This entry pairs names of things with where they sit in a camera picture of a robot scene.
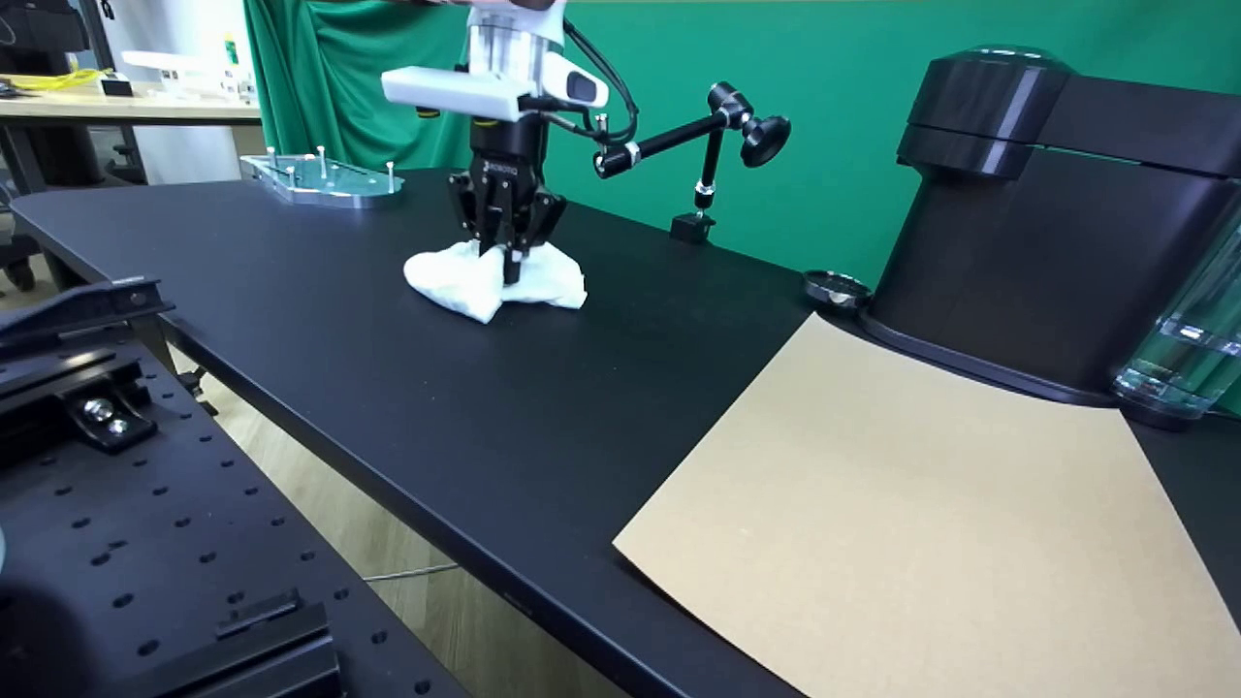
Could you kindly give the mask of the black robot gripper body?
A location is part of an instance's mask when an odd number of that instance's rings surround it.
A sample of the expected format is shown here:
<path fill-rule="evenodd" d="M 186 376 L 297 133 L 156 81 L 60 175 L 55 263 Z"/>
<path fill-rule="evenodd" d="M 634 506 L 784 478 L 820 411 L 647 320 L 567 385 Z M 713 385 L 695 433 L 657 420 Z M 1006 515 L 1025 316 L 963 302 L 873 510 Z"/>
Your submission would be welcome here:
<path fill-rule="evenodd" d="M 567 201 L 546 191 L 546 121 L 467 121 L 473 164 L 451 178 L 456 192 L 456 221 L 478 232 L 479 209 L 500 209 L 500 239 L 522 232 L 528 239 L 546 239 L 559 226 Z"/>

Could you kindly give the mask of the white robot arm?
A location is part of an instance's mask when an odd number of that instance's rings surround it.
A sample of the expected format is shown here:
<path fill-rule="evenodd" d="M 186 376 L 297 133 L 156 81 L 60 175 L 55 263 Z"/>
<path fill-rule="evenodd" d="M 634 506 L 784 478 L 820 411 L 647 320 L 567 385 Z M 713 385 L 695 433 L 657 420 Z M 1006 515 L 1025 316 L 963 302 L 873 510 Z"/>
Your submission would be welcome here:
<path fill-rule="evenodd" d="M 544 53 L 563 40 L 567 0 L 467 0 L 467 69 L 535 81 Z"/>

